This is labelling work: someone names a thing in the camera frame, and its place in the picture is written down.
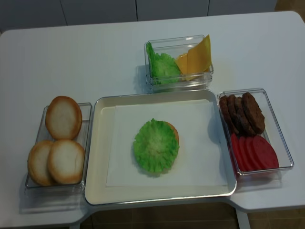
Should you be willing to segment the upright yellow cheese slice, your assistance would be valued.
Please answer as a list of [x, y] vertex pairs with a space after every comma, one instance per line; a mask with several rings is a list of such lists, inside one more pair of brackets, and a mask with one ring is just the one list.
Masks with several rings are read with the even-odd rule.
[[212, 64], [210, 35], [187, 53], [188, 73], [206, 72]]

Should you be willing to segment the back brown meat patty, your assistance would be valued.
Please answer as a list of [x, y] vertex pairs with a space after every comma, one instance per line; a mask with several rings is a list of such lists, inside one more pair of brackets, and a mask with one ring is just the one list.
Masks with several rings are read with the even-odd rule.
[[223, 118], [224, 118], [230, 132], [238, 135], [239, 131], [235, 127], [234, 123], [232, 122], [231, 116], [229, 114], [227, 98], [228, 98], [228, 96], [221, 97], [220, 100], [219, 100], [219, 106], [221, 108]]

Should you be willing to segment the clear lettuce cheese container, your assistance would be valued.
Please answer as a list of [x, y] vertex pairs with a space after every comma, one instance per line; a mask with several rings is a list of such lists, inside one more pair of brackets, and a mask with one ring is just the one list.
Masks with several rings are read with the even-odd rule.
[[[198, 45], [202, 40], [203, 35], [179, 37], [162, 40], [151, 40], [148, 41], [152, 44], [153, 50], [158, 53], [166, 53], [173, 57], [175, 60], [182, 54], [188, 53], [188, 51]], [[151, 77], [151, 70], [149, 65], [149, 58], [146, 52], [146, 44], [144, 45], [145, 51], [145, 65], [146, 65], [146, 76], [148, 77], [147, 83], [153, 92], [165, 92], [173, 90], [191, 90], [196, 88], [206, 88], [212, 81], [212, 75], [214, 72], [213, 64], [209, 67], [206, 72], [193, 73], [187, 75], [177, 76], [179, 82], [170, 84], [153, 84]]]

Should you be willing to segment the top bun half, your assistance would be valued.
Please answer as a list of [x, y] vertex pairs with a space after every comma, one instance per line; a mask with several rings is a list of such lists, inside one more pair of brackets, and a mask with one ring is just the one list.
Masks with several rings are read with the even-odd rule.
[[70, 97], [55, 97], [47, 109], [45, 125], [54, 139], [73, 140], [80, 132], [82, 125], [79, 105]]

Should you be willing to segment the clear plastic bun container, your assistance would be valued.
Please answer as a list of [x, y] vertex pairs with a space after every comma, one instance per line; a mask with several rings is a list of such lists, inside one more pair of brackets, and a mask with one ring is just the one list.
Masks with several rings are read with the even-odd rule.
[[92, 105], [80, 103], [78, 106], [82, 123], [78, 135], [73, 140], [56, 140], [51, 136], [45, 124], [49, 107], [44, 108], [36, 142], [27, 159], [26, 191], [83, 189], [90, 143]]

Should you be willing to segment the brown meat patty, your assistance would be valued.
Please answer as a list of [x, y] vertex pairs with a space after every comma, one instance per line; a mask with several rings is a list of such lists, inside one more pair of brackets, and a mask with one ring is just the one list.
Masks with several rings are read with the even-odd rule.
[[239, 135], [245, 135], [244, 129], [239, 121], [239, 118], [237, 117], [237, 112], [235, 109], [235, 98], [236, 98], [235, 95], [228, 96], [227, 98], [228, 111], [234, 126], [239, 132]]
[[223, 118], [224, 118], [230, 132], [238, 135], [239, 131], [235, 127], [234, 123], [232, 122], [231, 116], [229, 114], [227, 98], [228, 98], [228, 96], [221, 97], [220, 100], [219, 100], [219, 106], [221, 108]]
[[235, 105], [235, 110], [236, 110], [237, 117], [239, 119], [240, 125], [242, 126], [244, 132], [248, 136], [255, 136], [256, 133], [253, 130], [253, 128], [251, 127], [247, 117], [245, 116], [244, 108], [243, 108], [243, 105], [242, 105], [242, 98], [241, 97], [236, 97], [234, 99], [234, 105]]
[[242, 95], [242, 105], [245, 116], [253, 130], [258, 135], [262, 134], [265, 130], [265, 117], [255, 98], [249, 92]]

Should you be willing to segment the front red tomato slice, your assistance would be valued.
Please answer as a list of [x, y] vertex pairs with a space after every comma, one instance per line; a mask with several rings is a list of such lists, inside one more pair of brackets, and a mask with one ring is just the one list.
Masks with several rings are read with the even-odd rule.
[[255, 136], [253, 138], [253, 148], [263, 169], [279, 168], [276, 152], [264, 138]]

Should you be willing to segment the front brown meat patty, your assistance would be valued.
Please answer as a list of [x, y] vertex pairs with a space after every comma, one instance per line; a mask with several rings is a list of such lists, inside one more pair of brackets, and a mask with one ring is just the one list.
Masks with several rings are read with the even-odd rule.
[[258, 135], [262, 134], [265, 130], [265, 117], [255, 98], [249, 92], [242, 95], [242, 105], [245, 116], [253, 130]]

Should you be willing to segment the right bun half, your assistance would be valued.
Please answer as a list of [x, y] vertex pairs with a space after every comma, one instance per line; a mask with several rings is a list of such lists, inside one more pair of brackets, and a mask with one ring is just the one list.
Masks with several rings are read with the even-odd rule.
[[77, 184], [82, 179], [84, 158], [85, 150], [79, 143], [69, 139], [55, 141], [48, 156], [48, 171], [59, 184]]

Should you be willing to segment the clear patty tomato container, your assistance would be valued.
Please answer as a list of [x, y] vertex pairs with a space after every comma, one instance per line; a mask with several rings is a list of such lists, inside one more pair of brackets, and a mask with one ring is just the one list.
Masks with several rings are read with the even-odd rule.
[[[235, 95], [235, 97], [241, 97], [246, 92], [249, 92], [258, 103], [262, 114], [265, 117], [264, 123], [265, 123], [265, 130], [262, 134], [255, 136], [261, 136], [264, 138], [274, 149], [276, 152], [278, 162], [279, 162], [279, 168], [273, 168], [273, 169], [260, 169], [260, 170], [251, 170], [251, 171], [241, 171], [238, 167], [232, 142], [231, 142], [231, 132], [223, 118], [223, 114], [221, 111], [221, 108], [219, 106], [219, 100], [223, 96], [230, 96]], [[292, 156], [289, 152], [289, 149], [287, 147], [287, 144], [285, 142], [285, 138], [282, 134], [281, 128], [278, 124], [277, 118], [274, 114], [273, 108], [271, 106], [271, 103], [269, 101], [269, 98], [267, 96], [267, 93], [262, 88], [254, 88], [254, 89], [247, 89], [247, 90], [235, 90], [235, 91], [224, 91], [222, 93], [219, 93], [217, 95], [217, 105], [220, 117], [222, 119], [222, 124], [224, 128], [225, 138], [227, 141], [227, 146], [231, 158], [231, 162], [233, 164], [234, 171], [238, 177], [239, 180], [250, 180], [250, 179], [262, 179], [262, 180], [268, 180], [273, 177], [280, 177], [282, 173], [286, 170], [292, 169], [294, 167], [294, 161], [292, 159]], [[245, 135], [236, 135], [239, 139], [241, 136], [247, 138], [255, 136], [248, 136], [246, 133]]]

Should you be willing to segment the flat yellow cheese slice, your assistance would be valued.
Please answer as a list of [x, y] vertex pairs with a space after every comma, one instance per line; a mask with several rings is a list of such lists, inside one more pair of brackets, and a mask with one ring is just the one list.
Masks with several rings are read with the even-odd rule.
[[198, 70], [201, 69], [200, 60], [196, 60], [191, 56], [191, 60], [188, 61], [187, 53], [180, 55], [175, 61], [182, 75], [198, 73]]

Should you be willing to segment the red tomato slice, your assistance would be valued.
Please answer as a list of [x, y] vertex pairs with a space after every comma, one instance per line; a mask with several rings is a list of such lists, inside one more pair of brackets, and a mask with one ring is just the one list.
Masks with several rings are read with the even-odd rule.
[[244, 171], [251, 171], [251, 170], [253, 170], [253, 166], [248, 160], [244, 143], [245, 143], [245, 137], [241, 136], [239, 138], [239, 149], [240, 149], [240, 154], [241, 154], [242, 161], [243, 161]]
[[264, 138], [255, 136], [253, 138], [253, 148], [263, 169], [279, 168], [276, 152]]
[[243, 163], [243, 157], [241, 155], [240, 149], [239, 149], [239, 140], [235, 133], [231, 134], [231, 142], [233, 147], [233, 152], [238, 164], [238, 167], [241, 171], [245, 171], [244, 163]]
[[245, 149], [246, 149], [246, 153], [248, 156], [248, 159], [253, 167], [254, 170], [260, 170], [262, 169], [262, 166], [258, 160], [258, 157], [256, 155], [256, 152], [254, 150], [254, 146], [253, 146], [253, 138], [252, 137], [247, 137], [245, 139]]

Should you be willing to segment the white metal tray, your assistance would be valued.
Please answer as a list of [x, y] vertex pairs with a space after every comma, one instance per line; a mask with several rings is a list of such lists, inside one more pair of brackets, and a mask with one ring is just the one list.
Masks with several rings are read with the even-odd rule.
[[94, 109], [92, 205], [229, 196], [236, 188], [210, 90], [104, 97]]

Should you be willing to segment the green lettuce in container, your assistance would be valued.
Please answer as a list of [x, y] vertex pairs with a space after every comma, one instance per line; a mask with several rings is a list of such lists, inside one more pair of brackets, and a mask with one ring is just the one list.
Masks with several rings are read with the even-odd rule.
[[150, 42], [146, 44], [146, 52], [149, 58], [153, 84], [170, 84], [179, 82], [177, 76], [180, 75], [180, 69], [173, 57], [166, 53], [156, 53]]

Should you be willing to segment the back red tomato slice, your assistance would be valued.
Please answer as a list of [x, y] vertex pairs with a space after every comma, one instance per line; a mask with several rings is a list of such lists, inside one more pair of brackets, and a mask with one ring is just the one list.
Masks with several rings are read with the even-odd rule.
[[243, 163], [243, 157], [241, 155], [240, 149], [239, 149], [239, 140], [235, 133], [231, 134], [231, 142], [233, 147], [233, 152], [238, 164], [238, 167], [241, 171], [245, 171], [244, 163]]

